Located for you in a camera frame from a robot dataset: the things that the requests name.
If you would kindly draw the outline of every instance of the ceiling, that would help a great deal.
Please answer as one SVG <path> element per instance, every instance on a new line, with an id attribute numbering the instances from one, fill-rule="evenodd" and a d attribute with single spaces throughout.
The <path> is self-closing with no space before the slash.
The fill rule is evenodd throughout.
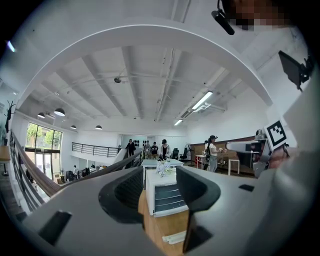
<path id="1" fill-rule="evenodd" d="M 228 35 L 211 16 L 216 0 L 128 3 L 121 10 L 128 17 L 151 14 L 216 33 L 247 57 L 258 73 L 280 49 L 295 43 L 291 28 L 241 31 L 236 27 L 235 35 Z M 115 83 L 116 77 L 121 83 Z M 206 102 L 226 108 L 228 101 L 247 88 L 237 76 L 204 57 L 177 48 L 138 45 L 79 56 L 50 74 L 29 97 L 47 106 L 48 111 L 63 108 L 69 119 L 121 117 L 173 124 L 198 100 L 200 91 L 213 91 Z M 187 121 L 202 115 L 190 115 Z"/>

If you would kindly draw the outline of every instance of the security camera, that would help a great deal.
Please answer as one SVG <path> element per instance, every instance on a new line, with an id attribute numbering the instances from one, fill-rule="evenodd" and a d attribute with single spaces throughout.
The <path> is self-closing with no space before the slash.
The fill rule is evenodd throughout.
<path id="1" fill-rule="evenodd" d="M 121 83 L 120 77 L 115 77 L 115 78 L 114 78 L 114 81 L 115 81 L 117 84 L 120 84 L 120 83 Z"/>

